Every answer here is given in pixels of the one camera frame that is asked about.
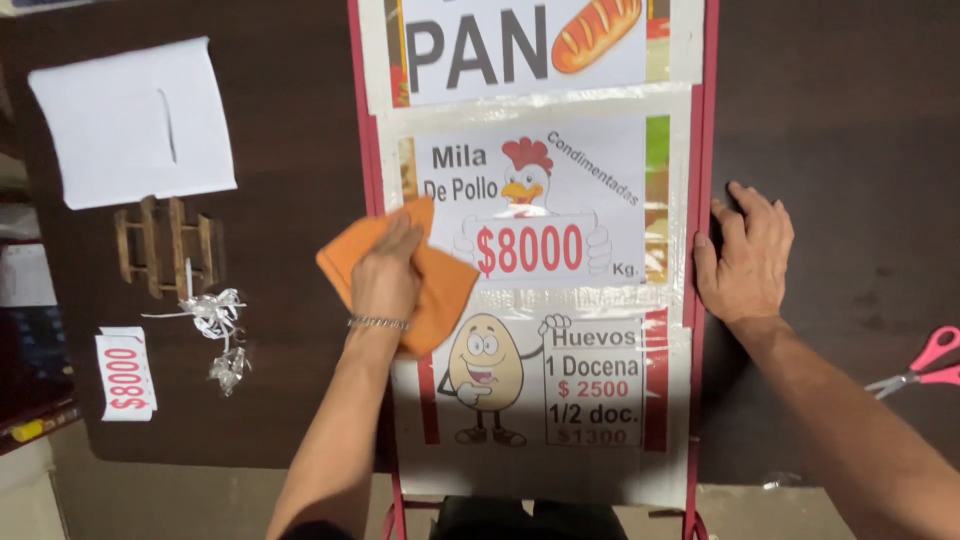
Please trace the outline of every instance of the cartoon chicken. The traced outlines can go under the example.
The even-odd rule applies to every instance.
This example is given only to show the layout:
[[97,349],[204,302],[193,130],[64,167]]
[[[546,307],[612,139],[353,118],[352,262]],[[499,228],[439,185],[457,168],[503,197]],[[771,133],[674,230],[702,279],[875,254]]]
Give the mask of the cartoon chicken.
[[546,207],[550,191],[550,169],[553,160],[546,155],[546,145],[522,137],[519,142],[503,144],[503,153],[513,162],[507,165],[506,182],[500,195],[510,199],[506,214],[513,217],[553,215]]
[[[550,176],[553,160],[547,156],[546,145],[540,141],[532,141],[530,137],[521,137],[519,141],[507,141],[503,144],[503,153],[511,160],[504,172],[506,184],[500,195],[508,199],[507,208],[494,217],[497,218],[524,218],[559,215],[547,206],[546,197],[550,191]],[[592,213],[594,220],[596,213],[591,209],[583,209],[583,213]],[[464,221],[464,231],[467,222],[476,220],[477,216],[468,216]],[[610,241],[610,232],[606,227],[596,225],[593,231],[587,234],[587,257],[590,274],[603,274],[610,268],[612,261],[613,244]],[[451,255],[466,262],[475,262],[475,245],[473,239],[466,233],[458,233],[453,237]]]
[[[569,317],[548,315],[538,332],[568,328]],[[457,431],[454,439],[460,444],[487,441],[484,414],[492,413],[493,442],[516,448],[527,444],[527,438],[500,424],[500,412],[516,402],[523,389],[522,360],[542,356],[543,345],[521,355],[507,327],[496,317],[478,313],[460,328],[450,348],[450,362],[437,386],[437,392],[456,398],[477,414],[475,426]]]

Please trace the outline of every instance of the $8000 label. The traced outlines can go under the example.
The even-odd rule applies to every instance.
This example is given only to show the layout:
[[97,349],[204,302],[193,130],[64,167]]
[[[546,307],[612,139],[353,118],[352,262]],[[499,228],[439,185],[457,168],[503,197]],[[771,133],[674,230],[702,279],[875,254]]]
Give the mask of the $8000 label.
[[488,280],[566,278],[588,273],[591,214],[467,221],[477,268]]

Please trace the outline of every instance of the silver chain bracelet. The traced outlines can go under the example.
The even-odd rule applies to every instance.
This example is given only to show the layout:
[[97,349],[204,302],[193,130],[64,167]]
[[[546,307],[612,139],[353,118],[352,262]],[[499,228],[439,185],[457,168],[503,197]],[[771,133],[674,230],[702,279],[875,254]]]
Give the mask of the silver chain bracelet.
[[365,327],[385,327],[395,328],[400,331],[410,330],[410,323],[398,321],[396,319],[384,319],[382,317],[368,317],[366,315],[353,315],[347,321],[347,326],[365,326]]

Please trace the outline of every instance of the cartoon egg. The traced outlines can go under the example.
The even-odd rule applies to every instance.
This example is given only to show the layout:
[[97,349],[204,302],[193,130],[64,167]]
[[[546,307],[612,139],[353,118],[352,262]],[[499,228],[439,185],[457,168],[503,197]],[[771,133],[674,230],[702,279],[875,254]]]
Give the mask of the cartoon egg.
[[450,350],[450,382],[486,387],[490,394],[477,398],[476,410],[501,410],[512,405],[523,387],[523,365],[514,339],[496,317],[480,313],[460,328]]

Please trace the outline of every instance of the price label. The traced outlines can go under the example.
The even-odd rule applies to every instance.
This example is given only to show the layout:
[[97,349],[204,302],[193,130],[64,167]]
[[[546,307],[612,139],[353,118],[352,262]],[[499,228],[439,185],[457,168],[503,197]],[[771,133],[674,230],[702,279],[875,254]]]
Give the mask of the price label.
[[481,280],[543,280],[589,275],[592,214],[468,220]]
[[547,444],[640,446],[642,319],[574,320],[543,345]]
[[96,341],[107,404],[102,420],[150,420],[156,395],[143,340],[133,335],[98,335]]

